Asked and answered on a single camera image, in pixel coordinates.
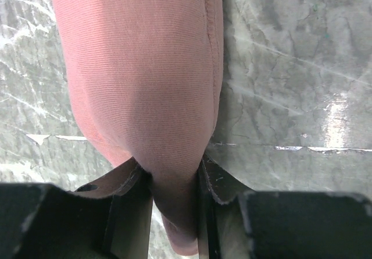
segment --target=black plastic part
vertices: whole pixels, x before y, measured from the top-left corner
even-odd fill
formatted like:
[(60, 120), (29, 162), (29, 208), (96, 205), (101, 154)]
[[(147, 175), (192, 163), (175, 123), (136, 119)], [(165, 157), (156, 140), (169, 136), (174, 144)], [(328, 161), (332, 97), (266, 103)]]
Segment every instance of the black plastic part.
[(0, 185), (0, 258), (147, 258), (152, 197), (134, 159), (66, 192)]
[[(0, 184), (0, 259), (145, 259), (151, 177), (134, 159), (75, 192)], [(359, 194), (256, 192), (204, 156), (202, 259), (372, 258), (372, 203)]]

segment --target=pink cloth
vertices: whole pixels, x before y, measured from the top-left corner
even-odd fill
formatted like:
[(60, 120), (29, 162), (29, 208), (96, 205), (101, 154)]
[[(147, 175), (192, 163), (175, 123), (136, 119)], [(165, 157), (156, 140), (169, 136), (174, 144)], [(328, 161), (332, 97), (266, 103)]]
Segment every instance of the pink cloth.
[(133, 156), (173, 249), (197, 252), (195, 173), (214, 131), (222, 0), (53, 0), (79, 128), (114, 166)]

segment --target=marble surface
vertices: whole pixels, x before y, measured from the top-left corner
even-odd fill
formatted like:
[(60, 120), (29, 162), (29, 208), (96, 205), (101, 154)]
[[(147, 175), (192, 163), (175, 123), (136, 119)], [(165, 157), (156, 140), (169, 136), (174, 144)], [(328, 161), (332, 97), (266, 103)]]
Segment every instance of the marble surface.
[[(257, 190), (372, 198), (372, 0), (224, 0), (208, 148)], [(73, 190), (109, 171), (70, 110), (51, 0), (0, 0), (0, 181)], [(154, 210), (149, 258), (180, 258)]]

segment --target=gray marble floor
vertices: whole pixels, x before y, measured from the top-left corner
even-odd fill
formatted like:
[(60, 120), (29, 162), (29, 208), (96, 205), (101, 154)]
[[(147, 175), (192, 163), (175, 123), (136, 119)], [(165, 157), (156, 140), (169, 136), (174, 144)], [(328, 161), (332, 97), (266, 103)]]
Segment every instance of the gray marble floor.
[[(224, 0), (212, 157), (258, 190), (372, 198), (372, 0)], [(110, 169), (70, 110), (51, 0), (0, 0), (0, 181), (65, 189)], [(149, 258), (180, 258), (158, 211)]]

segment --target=pant leg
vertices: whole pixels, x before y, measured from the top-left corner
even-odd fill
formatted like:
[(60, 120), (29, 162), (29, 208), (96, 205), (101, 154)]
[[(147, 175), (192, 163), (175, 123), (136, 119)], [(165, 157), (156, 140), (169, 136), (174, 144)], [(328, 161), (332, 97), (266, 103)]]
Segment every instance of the pant leg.
[(71, 106), (113, 165), (131, 155), (173, 249), (197, 252), (195, 173), (222, 81), (221, 0), (53, 0)]

